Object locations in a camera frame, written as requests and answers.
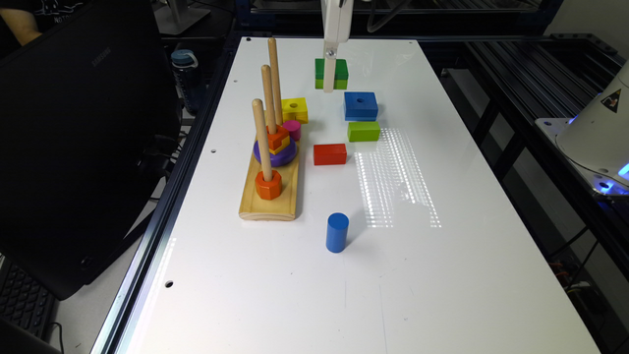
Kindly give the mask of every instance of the yellow block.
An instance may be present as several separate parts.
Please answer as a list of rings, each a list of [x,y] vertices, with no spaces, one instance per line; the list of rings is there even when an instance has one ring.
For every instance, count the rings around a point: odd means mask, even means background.
[[[282,116],[284,122],[296,120],[301,124],[308,124],[308,107],[305,98],[282,99]]]
[[[278,154],[281,150],[285,149],[287,146],[291,144],[291,137],[288,136],[282,139],[282,145],[276,149],[268,149],[272,154]]]

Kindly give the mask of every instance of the purple ring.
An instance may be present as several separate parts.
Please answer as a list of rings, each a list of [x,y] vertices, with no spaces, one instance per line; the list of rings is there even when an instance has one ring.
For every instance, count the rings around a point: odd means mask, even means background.
[[[291,143],[281,150],[278,154],[271,155],[271,167],[279,167],[286,164],[289,164],[295,156],[297,156],[297,144],[291,138]],[[254,156],[256,157],[257,162],[259,162],[259,147],[257,147],[257,142],[254,143]]]

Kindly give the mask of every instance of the wooden peg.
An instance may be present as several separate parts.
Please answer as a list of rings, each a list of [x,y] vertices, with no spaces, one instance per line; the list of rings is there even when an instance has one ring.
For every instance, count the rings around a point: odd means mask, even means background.
[[[273,104],[273,85],[271,83],[271,68],[262,65],[262,83],[264,85],[264,102],[266,103],[266,117],[268,124],[268,134],[277,133],[277,125],[275,124],[275,108]]]
[[[254,109],[254,118],[256,119],[257,146],[259,148],[259,160],[262,164],[262,173],[264,182],[273,180],[273,171],[271,170],[271,157],[268,151],[268,136],[266,135],[266,124],[264,124],[264,108],[262,101],[258,98],[252,102]]]
[[[277,43],[275,38],[268,39],[268,56],[271,62],[271,78],[273,80],[273,98],[275,100],[275,123],[279,126],[284,124],[282,114],[282,93],[279,87],[279,66],[277,60]]]

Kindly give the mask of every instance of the orange hexagon block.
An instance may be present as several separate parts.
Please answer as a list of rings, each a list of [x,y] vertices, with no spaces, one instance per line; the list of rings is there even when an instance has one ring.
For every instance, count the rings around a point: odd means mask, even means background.
[[[286,128],[277,126],[277,133],[268,134],[268,126],[266,127],[266,134],[268,135],[268,148],[270,150],[276,150],[276,153],[281,151],[282,141],[288,137],[289,133]]]
[[[264,181],[262,171],[256,176],[256,192],[264,200],[274,200],[282,193],[282,176],[273,170],[273,179],[270,182]]]

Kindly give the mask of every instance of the green rectangular block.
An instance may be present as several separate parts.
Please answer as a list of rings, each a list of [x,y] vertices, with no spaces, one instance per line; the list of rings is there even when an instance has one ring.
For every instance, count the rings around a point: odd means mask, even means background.
[[[347,138],[350,142],[377,142],[380,138],[380,125],[377,122],[350,122]]]
[[[315,79],[314,88],[323,89],[323,79]],[[347,80],[334,80],[334,89],[347,89]]]
[[[325,71],[325,60],[321,58],[314,59],[314,78],[323,80],[323,72]],[[336,68],[334,70],[334,80],[349,80],[350,72],[347,69],[347,60],[336,59]]]

